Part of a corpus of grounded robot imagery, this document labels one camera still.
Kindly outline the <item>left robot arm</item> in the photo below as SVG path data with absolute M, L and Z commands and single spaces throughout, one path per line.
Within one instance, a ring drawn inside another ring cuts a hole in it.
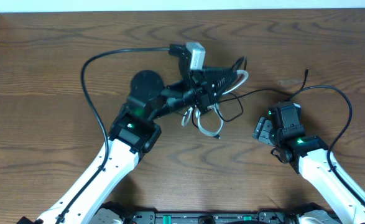
M 152 70 L 137 73 L 111 129 L 103 132 L 104 144 L 94 161 L 35 223 L 92 222 L 111 191 L 160 137 L 155 119 L 180 110 L 186 111 L 182 125 L 209 111 L 221 116 L 219 101 L 248 79 L 246 66 L 246 58 L 241 57 L 229 68 L 187 68 L 181 71 L 182 80 L 169 86 Z

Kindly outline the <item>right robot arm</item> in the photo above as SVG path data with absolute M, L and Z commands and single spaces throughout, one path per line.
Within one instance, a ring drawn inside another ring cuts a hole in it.
M 301 106 L 286 101 L 269 107 L 253 138 L 272 146 L 271 154 L 311 183 L 342 223 L 365 223 L 365 191 L 340 166 L 330 147 L 305 134 Z

